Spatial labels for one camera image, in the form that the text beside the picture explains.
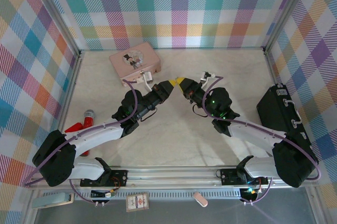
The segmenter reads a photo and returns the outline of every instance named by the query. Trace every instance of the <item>black suitcase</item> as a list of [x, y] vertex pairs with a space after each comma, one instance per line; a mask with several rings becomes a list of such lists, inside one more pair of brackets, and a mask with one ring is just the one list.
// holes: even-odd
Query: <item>black suitcase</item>
[[300, 114], [285, 85], [271, 86], [256, 108], [262, 126], [286, 133], [301, 134], [304, 139], [308, 139]]

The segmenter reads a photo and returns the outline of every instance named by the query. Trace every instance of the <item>pink box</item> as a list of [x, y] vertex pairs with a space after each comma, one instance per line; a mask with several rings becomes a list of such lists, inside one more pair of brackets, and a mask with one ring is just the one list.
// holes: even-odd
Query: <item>pink box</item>
[[136, 81], [142, 78], [141, 71], [155, 74], [161, 71], [160, 59], [151, 45], [146, 42], [110, 56], [123, 86], [122, 80]]

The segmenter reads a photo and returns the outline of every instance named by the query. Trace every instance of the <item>white cable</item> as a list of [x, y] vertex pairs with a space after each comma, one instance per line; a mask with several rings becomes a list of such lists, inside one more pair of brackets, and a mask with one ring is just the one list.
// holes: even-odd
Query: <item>white cable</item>
[[147, 81], [146, 81], [145, 74], [143, 74], [143, 80], [144, 80], [144, 82], [145, 82], [145, 86], [146, 86], [147, 91], [148, 91], [148, 92], [151, 92], [152, 89], [151, 89], [151, 87], [148, 85], [148, 83], [147, 83]]
[[207, 82], [209, 81], [209, 78], [206, 79], [206, 82], [202, 84], [201, 89], [204, 89], [204, 87], [207, 85]]

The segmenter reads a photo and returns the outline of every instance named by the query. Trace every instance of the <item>white table surface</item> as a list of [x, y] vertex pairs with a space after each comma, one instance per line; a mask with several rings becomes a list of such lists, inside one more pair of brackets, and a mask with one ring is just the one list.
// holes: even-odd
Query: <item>white table surface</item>
[[[231, 108], [260, 124], [256, 105], [273, 84], [261, 50], [159, 49], [162, 71], [154, 83], [177, 77], [200, 81], [203, 71], [224, 79], [233, 100]], [[83, 122], [83, 113], [92, 109], [95, 124], [114, 114], [124, 95], [123, 87], [108, 57], [114, 51], [86, 52], [68, 110], [65, 128]], [[134, 87], [146, 94], [144, 85]], [[102, 157], [113, 166], [156, 165], [237, 165], [248, 155], [267, 156], [265, 151], [237, 138], [219, 134], [212, 119], [192, 112], [192, 105], [176, 86], [157, 113], [129, 136], [93, 148], [89, 158]]]

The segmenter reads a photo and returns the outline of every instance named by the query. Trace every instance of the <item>red tool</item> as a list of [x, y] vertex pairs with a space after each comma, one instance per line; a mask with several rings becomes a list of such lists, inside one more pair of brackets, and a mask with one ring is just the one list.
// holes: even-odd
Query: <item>red tool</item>
[[[66, 129], [64, 132], [70, 133], [70, 132], [75, 132], [79, 131], [81, 129], [85, 129], [88, 127], [91, 127], [94, 125], [94, 118], [95, 118], [95, 113], [91, 109], [87, 110], [84, 112], [84, 122], [82, 123], [75, 123], [72, 125], [70, 128]], [[85, 153], [81, 154], [81, 157], [87, 157], [89, 155], [90, 151], [87, 150]]]

